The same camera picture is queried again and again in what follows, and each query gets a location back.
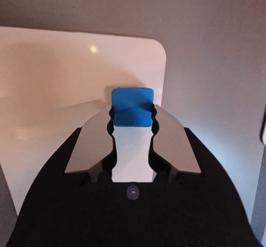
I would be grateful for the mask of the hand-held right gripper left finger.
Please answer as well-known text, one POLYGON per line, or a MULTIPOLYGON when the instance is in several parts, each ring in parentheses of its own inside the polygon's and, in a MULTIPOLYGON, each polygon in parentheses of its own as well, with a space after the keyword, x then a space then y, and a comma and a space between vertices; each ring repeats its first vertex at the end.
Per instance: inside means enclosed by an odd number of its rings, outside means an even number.
POLYGON ((101 172, 107 172, 112 177, 112 170, 117 164, 113 120, 114 110, 108 105, 84 123, 65 174, 86 173, 92 182, 98 181, 101 172))

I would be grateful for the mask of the white metal document stand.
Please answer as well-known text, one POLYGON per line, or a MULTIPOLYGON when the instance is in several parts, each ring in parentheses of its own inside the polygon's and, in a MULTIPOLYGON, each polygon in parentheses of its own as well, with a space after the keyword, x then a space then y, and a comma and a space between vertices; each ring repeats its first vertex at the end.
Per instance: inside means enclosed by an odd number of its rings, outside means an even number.
POLYGON ((260 140, 266 146, 266 107, 264 109, 264 115, 261 123, 260 140))

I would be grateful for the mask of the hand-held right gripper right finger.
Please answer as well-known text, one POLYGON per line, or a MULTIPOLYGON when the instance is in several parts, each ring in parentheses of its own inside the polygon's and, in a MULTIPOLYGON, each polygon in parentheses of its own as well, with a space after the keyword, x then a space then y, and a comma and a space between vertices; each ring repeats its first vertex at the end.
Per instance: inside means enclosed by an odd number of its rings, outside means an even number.
POLYGON ((168 182, 179 173, 201 174, 201 169, 184 126, 159 105, 152 106, 152 137, 148 163, 153 170, 152 182, 159 172, 166 172, 168 182))

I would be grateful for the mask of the blue foam eraser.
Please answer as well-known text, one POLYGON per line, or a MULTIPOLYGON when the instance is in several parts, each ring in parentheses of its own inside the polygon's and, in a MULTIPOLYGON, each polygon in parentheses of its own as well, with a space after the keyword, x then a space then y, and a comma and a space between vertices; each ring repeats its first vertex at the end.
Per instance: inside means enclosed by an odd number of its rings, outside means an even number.
POLYGON ((150 88, 115 88, 111 92, 115 127, 151 127, 154 91, 150 88))

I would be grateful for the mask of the small white whiteboard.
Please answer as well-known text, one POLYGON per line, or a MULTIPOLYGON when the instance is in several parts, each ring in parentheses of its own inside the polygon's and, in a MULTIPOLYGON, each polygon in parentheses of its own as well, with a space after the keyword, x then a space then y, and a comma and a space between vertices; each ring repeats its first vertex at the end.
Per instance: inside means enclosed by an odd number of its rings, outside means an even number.
POLYGON ((1 26, 1 166, 17 215, 48 159, 115 88, 161 105, 167 56, 155 39, 1 26))

